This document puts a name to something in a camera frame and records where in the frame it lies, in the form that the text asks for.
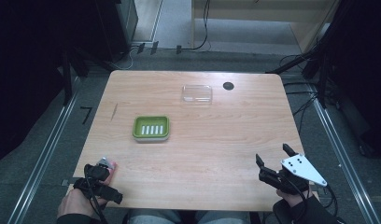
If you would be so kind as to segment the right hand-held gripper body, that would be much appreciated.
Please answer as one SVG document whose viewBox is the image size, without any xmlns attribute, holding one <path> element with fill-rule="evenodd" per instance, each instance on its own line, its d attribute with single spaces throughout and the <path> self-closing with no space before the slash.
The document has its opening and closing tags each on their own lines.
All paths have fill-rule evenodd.
<svg viewBox="0 0 381 224">
<path fill-rule="evenodd" d="M 281 161 L 282 169 L 260 168 L 259 180 L 281 191 L 296 195 L 309 189 L 309 183 L 327 187 L 328 182 L 303 154 Z"/>
</svg>

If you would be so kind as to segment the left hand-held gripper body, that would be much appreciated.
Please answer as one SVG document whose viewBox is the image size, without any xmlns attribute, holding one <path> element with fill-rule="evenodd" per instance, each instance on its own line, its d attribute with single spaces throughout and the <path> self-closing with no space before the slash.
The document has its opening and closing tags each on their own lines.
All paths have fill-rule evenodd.
<svg viewBox="0 0 381 224">
<path fill-rule="evenodd" d="M 113 170 L 114 165 L 105 158 L 99 160 L 95 165 L 86 164 L 84 176 L 75 181 L 73 188 L 79 189 L 88 200 L 92 197 L 100 197 L 120 204 L 123 195 L 106 184 Z"/>
</svg>

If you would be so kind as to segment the person's right hand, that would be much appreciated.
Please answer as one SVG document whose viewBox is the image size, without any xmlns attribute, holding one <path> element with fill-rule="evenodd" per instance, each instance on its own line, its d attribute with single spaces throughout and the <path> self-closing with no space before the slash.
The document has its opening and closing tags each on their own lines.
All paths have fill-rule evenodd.
<svg viewBox="0 0 381 224">
<path fill-rule="evenodd" d="M 300 195 L 300 194 L 296 194 L 296 195 L 292 195 L 292 194 L 288 194 L 288 193 L 285 193 L 283 191 L 281 191 L 280 189 L 278 189 L 276 191 L 276 194 L 281 197 L 282 199 L 284 199 L 290 207 L 294 207 L 295 205 L 299 204 L 299 203 L 302 203 L 304 199 L 308 199 L 310 197 L 313 196 L 313 193 L 311 192 L 311 190 L 306 190 L 306 191 L 303 191 L 303 195 Z"/>
</svg>

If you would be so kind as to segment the person's right leg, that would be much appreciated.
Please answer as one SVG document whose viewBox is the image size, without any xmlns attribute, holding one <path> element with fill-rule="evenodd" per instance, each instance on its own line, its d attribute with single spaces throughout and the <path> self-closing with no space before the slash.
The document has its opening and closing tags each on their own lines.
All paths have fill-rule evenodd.
<svg viewBox="0 0 381 224">
<path fill-rule="evenodd" d="M 197 224 L 250 224 L 249 212 L 238 211 L 198 211 Z"/>
</svg>

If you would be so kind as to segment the person's leg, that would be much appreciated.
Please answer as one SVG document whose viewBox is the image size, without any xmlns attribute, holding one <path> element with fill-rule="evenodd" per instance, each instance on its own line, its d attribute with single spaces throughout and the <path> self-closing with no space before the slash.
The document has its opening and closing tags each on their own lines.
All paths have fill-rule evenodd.
<svg viewBox="0 0 381 224">
<path fill-rule="evenodd" d="M 250 224 L 249 212 L 238 211 L 198 211 L 197 224 Z"/>
<path fill-rule="evenodd" d="M 180 214 L 173 210 L 134 209 L 127 224 L 182 224 Z"/>
</svg>

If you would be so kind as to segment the person's left leg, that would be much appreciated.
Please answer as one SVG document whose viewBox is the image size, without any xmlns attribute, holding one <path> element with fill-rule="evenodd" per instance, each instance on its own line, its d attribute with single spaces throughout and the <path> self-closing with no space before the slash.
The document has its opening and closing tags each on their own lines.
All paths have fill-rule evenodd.
<svg viewBox="0 0 381 224">
<path fill-rule="evenodd" d="M 182 224 L 180 214 L 173 210 L 134 209 L 127 224 Z"/>
</svg>

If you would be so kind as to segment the green slotted soap dish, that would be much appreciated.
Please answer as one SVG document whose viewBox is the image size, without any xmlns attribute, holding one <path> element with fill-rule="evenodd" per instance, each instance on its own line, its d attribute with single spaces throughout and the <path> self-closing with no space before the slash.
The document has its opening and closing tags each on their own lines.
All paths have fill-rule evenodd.
<svg viewBox="0 0 381 224">
<path fill-rule="evenodd" d="M 169 135 L 170 120 L 166 116 L 140 116 L 134 120 L 133 137 L 137 142 L 162 142 Z"/>
</svg>

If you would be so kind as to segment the black metal stand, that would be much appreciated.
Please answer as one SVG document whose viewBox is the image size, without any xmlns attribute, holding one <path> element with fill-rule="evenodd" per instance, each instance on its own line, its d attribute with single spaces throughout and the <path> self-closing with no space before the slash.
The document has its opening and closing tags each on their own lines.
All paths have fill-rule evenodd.
<svg viewBox="0 0 381 224">
<path fill-rule="evenodd" d="M 80 48 L 68 48 L 62 51 L 62 74 L 63 74 L 63 104 L 68 105 L 73 97 L 71 69 L 74 69 L 78 77 L 85 77 L 89 68 L 85 64 L 85 52 Z"/>
<path fill-rule="evenodd" d="M 266 71 L 266 74 L 280 75 L 301 63 L 306 63 L 306 66 L 302 70 L 302 76 L 304 78 L 310 79 L 318 75 L 317 100 L 323 108 L 326 108 L 326 85 L 328 76 L 332 72 L 329 43 L 327 41 L 318 41 L 316 45 L 306 53 L 296 55 L 293 60 L 280 65 L 276 69 Z"/>
</svg>

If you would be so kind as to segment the clear plastic lid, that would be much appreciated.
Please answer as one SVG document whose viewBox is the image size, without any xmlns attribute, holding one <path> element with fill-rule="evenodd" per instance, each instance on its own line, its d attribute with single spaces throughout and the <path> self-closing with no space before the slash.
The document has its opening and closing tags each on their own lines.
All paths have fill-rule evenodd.
<svg viewBox="0 0 381 224">
<path fill-rule="evenodd" d="M 181 100 L 191 105 L 211 105 L 212 88 L 208 85 L 185 85 L 182 88 Z"/>
</svg>

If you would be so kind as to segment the black curtain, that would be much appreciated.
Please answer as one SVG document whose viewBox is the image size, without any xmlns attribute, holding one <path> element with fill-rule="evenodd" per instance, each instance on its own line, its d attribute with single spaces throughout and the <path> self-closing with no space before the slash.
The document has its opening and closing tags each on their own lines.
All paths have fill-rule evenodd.
<svg viewBox="0 0 381 224">
<path fill-rule="evenodd" d="M 340 0 L 324 38 L 329 79 L 360 152 L 381 157 L 381 0 Z"/>
<path fill-rule="evenodd" d="M 64 3 L 0 0 L 0 160 L 62 91 Z"/>
</svg>

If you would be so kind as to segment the light wooden shelf unit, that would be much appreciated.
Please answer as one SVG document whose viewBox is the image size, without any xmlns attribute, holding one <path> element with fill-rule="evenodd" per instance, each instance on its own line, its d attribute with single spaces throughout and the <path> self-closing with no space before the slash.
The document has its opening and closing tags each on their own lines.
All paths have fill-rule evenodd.
<svg viewBox="0 0 381 224">
<path fill-rule="evenodd" d="M 208 17 L 218 20 L 289 22 L 301 52 L 310 50 L 341 0 L 210 0 Z"/>
</svg>

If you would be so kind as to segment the black cabinet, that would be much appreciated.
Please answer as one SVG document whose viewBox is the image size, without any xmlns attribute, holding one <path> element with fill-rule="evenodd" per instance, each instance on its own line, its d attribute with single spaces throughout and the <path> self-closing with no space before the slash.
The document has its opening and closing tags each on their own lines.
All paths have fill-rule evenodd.
<svg viewBox="0 0 381 224">
<path fill-rule="evenodd" d="M 120 53 L 129 53 L 138 23 L 134 0 L 94 0 L 103 28 L 104 58 L 115 61 Z"/>
</svg>

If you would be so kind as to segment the metal floor rail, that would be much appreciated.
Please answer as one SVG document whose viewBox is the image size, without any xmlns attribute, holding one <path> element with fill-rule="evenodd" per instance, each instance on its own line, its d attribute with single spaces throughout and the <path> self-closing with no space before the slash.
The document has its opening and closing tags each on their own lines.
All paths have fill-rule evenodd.
<svg viewBox="0 0 381 224">
<path fill-rule="evenodd" d="M 54 123 L 54 126 L 49 134 L 48 140 L 35 163 L 33 171 L 29 175 L 27 182 L 25 183 L 21 195 L 17 200 L 17 203 L 8 219 L 7 224 L 22 224 L 28 208 L 35 197 L 36 191 L 41 183 L 44 173 L 46 172 L 53 152 L 61 138 L 62 132 L 66 122 L 68 121 L 74 105 L 78 98 L 79 86 L 81 84 L 81 78 L 76 77 L 72 84 L 71 90 L 73 95 L 70 97 L 68 103 L 63 106 L 60 111 L 59 117 Z"/>
<path fill-rule="evenodd" d="M 366 224 L 381 224 L 380 217 L 374 208 L 371 197 L 362 184 L 360 177 L 346 152 L 342 139 L 333 125 L 329 111 L 324 108 L 319 101 L 314 102 L 314 107 L 317 111 L 322 126 L 328 135 L 335 156 L 342 167 L 346 181 L 359 206 L 360 212 L 365 219 Z"/>
</svg>

